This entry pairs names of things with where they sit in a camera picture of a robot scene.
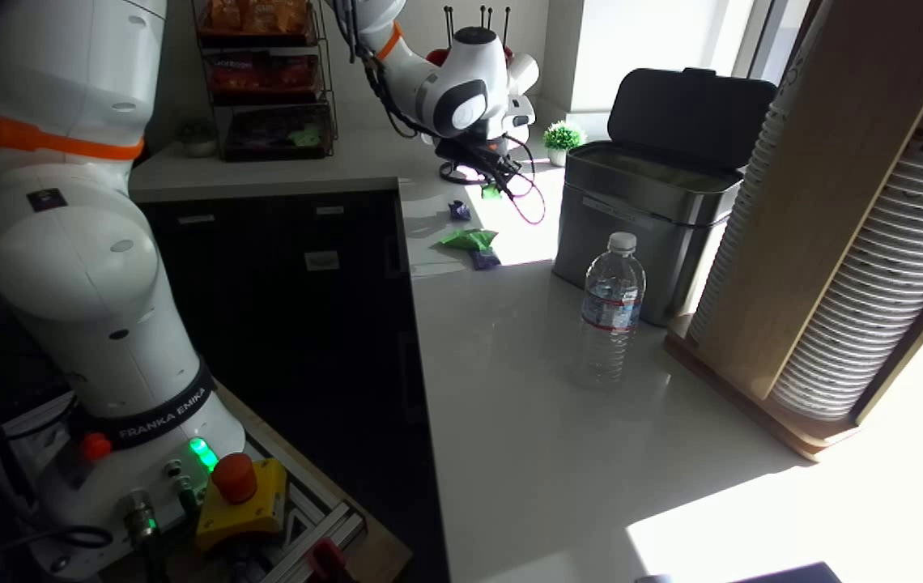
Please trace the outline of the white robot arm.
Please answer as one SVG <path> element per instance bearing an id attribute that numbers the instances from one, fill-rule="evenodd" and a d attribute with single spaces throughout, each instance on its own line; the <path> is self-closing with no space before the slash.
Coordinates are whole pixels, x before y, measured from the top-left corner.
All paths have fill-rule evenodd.
<path id="1" fill-rule="evenodd" d="M 0 0 L 0 301 L 115 442 L 230 432 L 179 319 L 129 165 L 167 0 Z"/>

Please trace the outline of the robot base with buttons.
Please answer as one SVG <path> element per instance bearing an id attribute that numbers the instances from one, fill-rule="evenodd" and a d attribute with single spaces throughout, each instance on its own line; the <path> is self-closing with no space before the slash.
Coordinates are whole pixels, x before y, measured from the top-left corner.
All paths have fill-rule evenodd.
<path id="1" fill-rule="evenodd" d="M 251 459 L 254 494 L 244 505 L 220 498 L 218 464 L 230 446 L 200 432 L 158 445 L 149 464 L 124 468 L 118 452 L 77 464 L 77 442 L 58 411 L 58 395 L 8 420 L 19 432 L 11 458 L 31 486 L 27 512 L 51 527 L 97 527 L 97 539 L 41 539 L 30 552 L 62 583 L 90 583 L 113 572 L 144 539 L 192 524 L 186 552 L 205 556 L 234 539 L 258 543 L 258 583 L 305 583 L 319 541 L 346 552 L 364 535 L 364 516 L 286 436 L 251 415 L 234 391 L 220 391 L 230 411 L 230 442 Z"/>

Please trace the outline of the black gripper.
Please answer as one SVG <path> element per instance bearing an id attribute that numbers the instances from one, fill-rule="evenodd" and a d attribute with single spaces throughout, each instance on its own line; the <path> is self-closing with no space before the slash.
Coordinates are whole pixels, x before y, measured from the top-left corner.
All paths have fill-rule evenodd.
<path id="1" fill-rule="evenodd" d="M 512 177 L 525 172 L 518 155 L 525 153 L 525 144 L 513 135 L 501 138 L 443 138 L 438 145 L 440 170 L 438 174 L 454 186 L 492 186 L 506 188 Z"/>

